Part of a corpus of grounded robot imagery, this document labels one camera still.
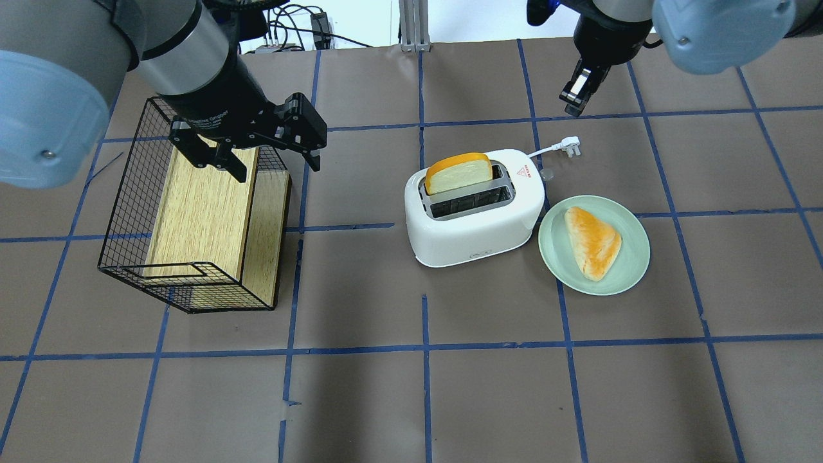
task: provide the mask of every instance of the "light blue cover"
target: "light blue cover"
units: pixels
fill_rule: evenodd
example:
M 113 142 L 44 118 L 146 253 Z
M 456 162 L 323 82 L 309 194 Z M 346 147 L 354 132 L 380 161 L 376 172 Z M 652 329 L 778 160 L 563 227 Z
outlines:
M 793 0 L 657 0 L 652 22 L 680 69 L 716 74 L 771 49 L 796 10 Z
M 82 77 L 41 58 L 0 50 L 0 182 L 65 185 L 108 123 L 103 96 Z M 45 150 L 57 156 L 44 157 Z

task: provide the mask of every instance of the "wire basket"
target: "wire basket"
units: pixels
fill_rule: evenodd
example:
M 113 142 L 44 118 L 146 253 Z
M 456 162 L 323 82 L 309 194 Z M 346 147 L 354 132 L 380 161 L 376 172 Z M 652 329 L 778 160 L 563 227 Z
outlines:
M 146 100 L 97 268 L 187 313 L 274 310 L 212 262 L 146 264 L 174 149 L 166 139 L 174 116 L 159 97 Z M 285 170 L 274 148 L 260 147 L 257 172 Z M 176 275 L 150 276 L 162 274 L 157 268 L 176 269 Z

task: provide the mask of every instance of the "metal post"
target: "metal post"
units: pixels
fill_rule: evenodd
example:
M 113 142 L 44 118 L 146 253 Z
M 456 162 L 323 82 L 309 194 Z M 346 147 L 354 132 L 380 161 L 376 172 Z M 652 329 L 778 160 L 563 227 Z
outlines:
M 400 0 L 400 48 L 429 51 L 429 0 Z

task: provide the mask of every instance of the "robotic arm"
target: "robotic arm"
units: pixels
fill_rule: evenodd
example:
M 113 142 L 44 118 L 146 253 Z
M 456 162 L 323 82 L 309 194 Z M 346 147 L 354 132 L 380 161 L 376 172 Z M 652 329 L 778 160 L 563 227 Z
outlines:
M 286 1 L 219 3 L 249 10 Z M 48 188 L 73 178 L 134 68 L 180 116 L 169 140 L 196 167 L 245 181 L 231 148 L 263 144 L 320 167 L 313 151 L 326 146 L 323 118 L 300 93 L 268 101 L 200 0 L 8 0 L 0 17 L 14 18 L 0 29 L 0 181 Z
M 823 0 L 528 0 L 527 19 L 543 24 L 559 5 L 580 13 L 580 60 L 560 93 L 580 116 L 611 66 L 634 58 L 652 25 L 672 61 L 693 74 L 742 66 L 785 37 L 823 33 Z

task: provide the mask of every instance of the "plate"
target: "plate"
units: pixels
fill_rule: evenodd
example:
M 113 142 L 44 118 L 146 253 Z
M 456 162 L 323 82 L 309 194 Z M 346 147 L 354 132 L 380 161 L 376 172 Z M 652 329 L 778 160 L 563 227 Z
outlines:
M 565 212 L 573 206 L 611 224 L 623 238 L 615 263 L 598 282 L 584 277 L 574 261 L 564 219 Z M 637 217 L 619 203 L 593 195 L 567 198 L 549 209 L 540 224 L 537 242 L 543 261 L 557 279 L 569 288 L 594 296 L 611 296 L 632 288 L 646 274 L 651 257 L 649 236 Z

